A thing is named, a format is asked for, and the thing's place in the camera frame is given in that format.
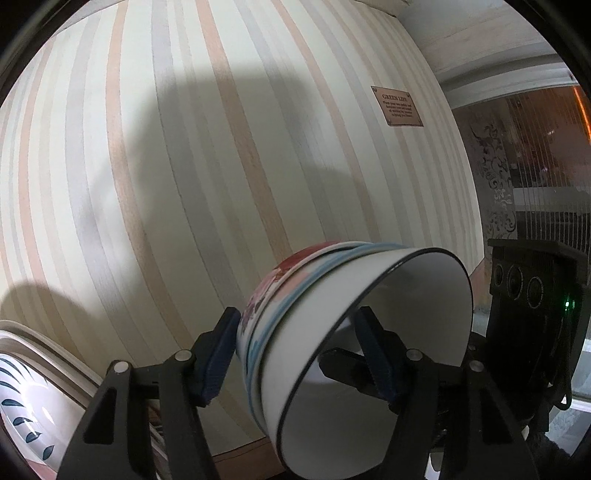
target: wall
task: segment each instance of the wall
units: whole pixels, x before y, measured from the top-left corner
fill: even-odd
[[[389,127],[372,85],[424,128]],[[190,346],[316,242],[483,255],[443,93],[357,2],[123,1],[39,51],[0,126],[0,314],[98,372]],[[260,437],[235,363],[203,421],[213,453]]]

